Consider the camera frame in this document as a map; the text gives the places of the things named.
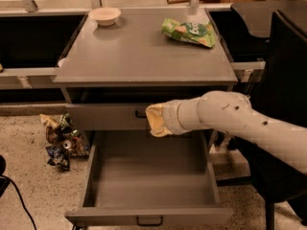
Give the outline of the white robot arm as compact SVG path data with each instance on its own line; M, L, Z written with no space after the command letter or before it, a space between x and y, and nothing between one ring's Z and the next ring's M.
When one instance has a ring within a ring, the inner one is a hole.
M215 129L247 140L307 173L307 128L257 112L241 93L210 91L194 99L151 104L145 113L155 137Z

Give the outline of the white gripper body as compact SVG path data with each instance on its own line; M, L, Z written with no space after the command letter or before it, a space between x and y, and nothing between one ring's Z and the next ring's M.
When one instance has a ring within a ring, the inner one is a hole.
M188 129L184 128L179 121L179 107L183 103L183 100L173 100L163 105L163 121L164 126L173 135L181 135L188 132Z

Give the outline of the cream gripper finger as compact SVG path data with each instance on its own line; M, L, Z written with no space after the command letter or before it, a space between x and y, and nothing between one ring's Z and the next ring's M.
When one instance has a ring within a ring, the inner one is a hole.
M171 131L165 126L156 126L151 129L151 135L154 137L164 137L170 134Z
M146 108L146 115L148 117L150 117L150 116L162 116L164 107L165 107L165 103L151 104Z

